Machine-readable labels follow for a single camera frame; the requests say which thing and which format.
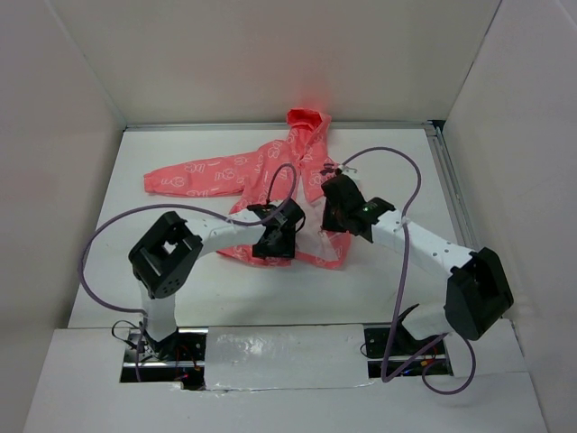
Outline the pink hooded kids jacket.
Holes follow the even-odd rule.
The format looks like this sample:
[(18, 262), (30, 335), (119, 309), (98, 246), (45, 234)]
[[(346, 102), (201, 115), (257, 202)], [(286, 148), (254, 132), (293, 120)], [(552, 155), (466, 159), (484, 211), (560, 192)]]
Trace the pink hooded kids jacket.
[(265, 143), (252, 152), (153, 170), (143, 177), (144, 190), (185, 198), (238, 195), (240, 199), (230, 210), (233, 214), (249, 205), (263, 204), (267, 198), (272, 201), (286, 198), (292, 185), (292, 171), (284, 169), (277, 177), (273, 174), (281, 164), (289, 163), (297, 172), (292, 198), (306, 217), (304, 228), (297, 233), (295, 259), (335, 270), (343, 265), (352, 238), (321, 228), (325, 208), (321, 184), (329, 179), (328, 170), (334, 167), (327, 146), (331, 121), (330, 115), (294, 108), (287, 113), (286, 138)]

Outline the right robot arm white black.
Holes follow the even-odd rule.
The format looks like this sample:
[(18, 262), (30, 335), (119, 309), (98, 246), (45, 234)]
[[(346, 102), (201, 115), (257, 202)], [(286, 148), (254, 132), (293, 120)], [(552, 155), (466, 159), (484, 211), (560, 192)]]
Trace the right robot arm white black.
[(399, 316), (393, 342), (400, 352), (415, 353), (426, 339), (442, 334), (477, 341), (513, 306), (501, 260), (490, 248), (474, 251), (435, 235), (407, 220), (386, 200), (365, 199), (344, 174), (325, 181), (322, 190), (323, 222), (329, 229), (408, 253), (410, 264), (444, 279), (441, 303), (418, 306)]

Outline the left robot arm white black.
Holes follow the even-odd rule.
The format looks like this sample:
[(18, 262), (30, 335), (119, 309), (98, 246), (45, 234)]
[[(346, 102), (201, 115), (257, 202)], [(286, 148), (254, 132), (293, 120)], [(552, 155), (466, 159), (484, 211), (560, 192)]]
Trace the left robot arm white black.
[(177, 352), (176, 293), (198, 259), (237, 246), (246, 246), (251, 258), (293, 259), (305, 219), (292, 199), (284, 207), (279, 202), (249, 205), (229, 216), (189, 221), (174, 211), (164, 213), (128, 255), (141, 289), (147, 351), (159, 360)]

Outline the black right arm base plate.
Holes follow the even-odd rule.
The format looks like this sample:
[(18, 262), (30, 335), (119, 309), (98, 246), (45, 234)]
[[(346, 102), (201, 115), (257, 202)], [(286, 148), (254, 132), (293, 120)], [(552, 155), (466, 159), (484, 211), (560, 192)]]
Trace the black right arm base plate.
[[(390, 325), (380, 324), (363, 328), (364, 342), (360, 346), (361, 354), (367, 359), (368, 376), (371, 379), (379, 379), (385, 346), (389, 339)], [(386, 375), (391, 375), (411, 355), (425, 345), (431, 343), (435, 336), (424, 340), (416, 340), (404, 328), (398, 327), (393, 340), (389, 355), (389, 363)], [(423, 370), (429, 366), (428, 375), (452, 375), (452, 367), (448, 359), (447, 349), (444, 342), (438, 342), (429, 348), (418, 358), (405, 367), (400, 377), (420, 376)]]

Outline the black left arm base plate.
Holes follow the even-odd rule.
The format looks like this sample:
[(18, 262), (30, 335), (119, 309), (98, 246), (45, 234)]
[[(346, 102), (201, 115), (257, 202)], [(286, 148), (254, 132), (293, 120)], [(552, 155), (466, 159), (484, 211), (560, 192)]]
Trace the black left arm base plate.
[(206, 389), (206, 329), (181, 329), (175, 342), (159, 352), (127, 320), (116, 321), (111, 335), (124, 345), (120, 382), (174, 382), (186, 391)]

